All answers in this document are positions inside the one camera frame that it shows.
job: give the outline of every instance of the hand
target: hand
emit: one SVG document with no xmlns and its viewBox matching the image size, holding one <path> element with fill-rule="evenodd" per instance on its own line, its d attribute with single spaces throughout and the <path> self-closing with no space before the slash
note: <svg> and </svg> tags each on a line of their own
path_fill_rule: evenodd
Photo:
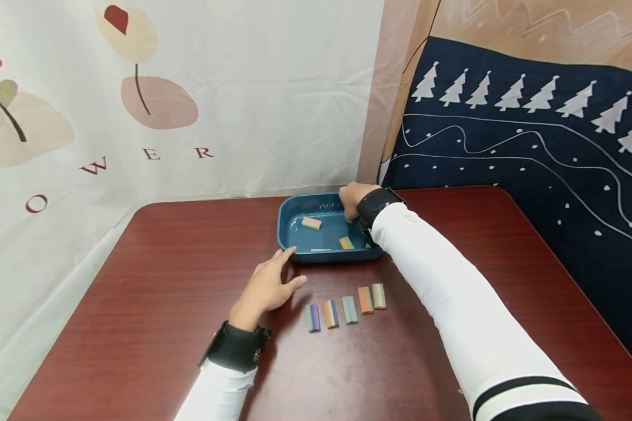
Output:
<svg viewBox="0 0 632 421">
<path fill-rule="evenodd" d="M 339 189 L 339 200 L 344 205 L 344 220 L 351 223 L 359 216 L 356 207 L 370 191 L 381 189 L 376 184 L 361 184 L 360 182 L 350 182 Z"/>
<path fill-rule="evenodd" d="M 260 316 L 265 311 L 277 309 L 284 305 L 295 291 L 300 289 L 307 277 L 302 275 L 290 281 L 281 283 L 281 268 L 286 264 L 296 247 L 285 251 L 278 249 L 274 256 L 255 267 L 250 281 L 241 297 L 232 307 L 229 324 L 233 327 L 254 332 Z"/>
</svg>

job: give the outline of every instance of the wooden table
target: wooden table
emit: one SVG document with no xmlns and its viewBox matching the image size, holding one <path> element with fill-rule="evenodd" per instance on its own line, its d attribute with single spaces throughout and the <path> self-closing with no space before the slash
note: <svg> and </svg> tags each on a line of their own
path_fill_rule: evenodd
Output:
<svg viewBox="0 0 632 421">
<path fill-rule="evenodd" d="M 632 420 L 632 359 L 510 196 L 494 187 L 401 194 L 479 267 L 604 419 Z M 211 335 L 277 248 L 281 200 L 140 209 L 9 419 L 173 420 Z M 274 338 L 243 418 L 469 419 L 432 320 L 388 257 L 286 275 L 298 274 L 307 286 L 264 320 Z M 304 305 L 374 282 L 385 285 L 387 310 L 307 333 Z"/>
</svg>

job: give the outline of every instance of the multicolored chalk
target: multicolored chalk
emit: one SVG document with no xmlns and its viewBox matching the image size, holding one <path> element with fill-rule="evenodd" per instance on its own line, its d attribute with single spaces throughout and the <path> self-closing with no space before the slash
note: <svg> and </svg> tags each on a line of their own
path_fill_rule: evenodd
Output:
<svg viewBox="0 0 632 421">
<path fill-rule="evenodd" d="M 356 306 L 352 296 L 342 297 L 342 307 L 344 307 L 344 319 L 347 325 L 355 325 L 358 322 Z"/>
<path fill-rule="evenodd" d="M 372 284 L 372 296 L 375 299 L 375 309 L 386 308 L 386 296 L 384 295 L 384 284 Z"/>
<path fill-rule="evenodd" d="M 325 325 L 328 326 L 329 329 L 339 327 L 337 307 L 335 307 L 334 300 L 328 300 L 323 303 L 323 317 L 325 318 Z"/>
<path fill-rule="evenodd" d="M 321 321 L 318 318 L 318 306 L 316 304 L 307 305 L 307 327 L 309 332 L 321 331 Z"/>
<path fill-rule="evenodd" d="M 321 230 L 321 221 L 306 216 L 302 218 L 302 226 L 306 229 L 319 231 Z"/>
<path fill-rule="evenodd" d="M 351 240 L 349 240 L 347 236 L 343 239 L 339 239 L 339 245 L 341 245 L 342 248 L 346 250 L 354 248 L 354 244 L 351 243 Z"/>
<path fill-rule="evenodd" d="M 372 298 L 370 297 L 370 288 L 359 288 L 359 300 L 360 300 L 360 313 L 368 315 L 373 313 L 374 307 L 372 306 Z"/>
</svg>

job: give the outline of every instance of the white arm sleeve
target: white arm sleeve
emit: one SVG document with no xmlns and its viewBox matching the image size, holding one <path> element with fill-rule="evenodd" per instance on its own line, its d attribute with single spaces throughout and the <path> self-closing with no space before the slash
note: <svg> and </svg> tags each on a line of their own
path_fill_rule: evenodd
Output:
<svg viewBox="0 0 632 421">
<path fill-rule="evenodd" d="M 247 373 L 207 360 L 174 421 L 236 421 L 257 368 Z"/>
<path fill-rule="evenodd" d="M 586 405 L 480 271 L 416 213 L 402 203 L 389 205 L 372 236 L 435 320 L 471 416 L 476 406 L 476 421 L 540 402 Z"/>
</svg>

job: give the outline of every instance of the navy blue cloth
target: navy blue cloth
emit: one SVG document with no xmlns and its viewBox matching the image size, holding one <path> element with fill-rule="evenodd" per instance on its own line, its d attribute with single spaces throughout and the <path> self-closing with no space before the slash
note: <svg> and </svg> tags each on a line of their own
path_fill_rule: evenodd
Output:
<svg viewBox="0 0 632 421">
<path fill-rule="evenodd" d="M 436 61 L 434 97 L 417 102 L 412 94 Z M 462 89 L 453 88 L 466 68 Z M 488 71 L 487 104 L 471 108 L 466 101 Z M 523 74 L 520 107 L 500 111 L 495 104 Z M 529 113 L 523 106 L 554 76 L 550 109 Z M 556 110 L 591 81 L 583 118 L 563 118 Z M 459 90 L 460 102 L 440 101 Z M 591 121 L 623 97 L 615 134 L 596 132 Z M 383 185 L 506 190 L 632 354 L 632 153 L 618 142 L 630 130 L 631 71 L 523 60 L 431 37 Z"/>
</svg>

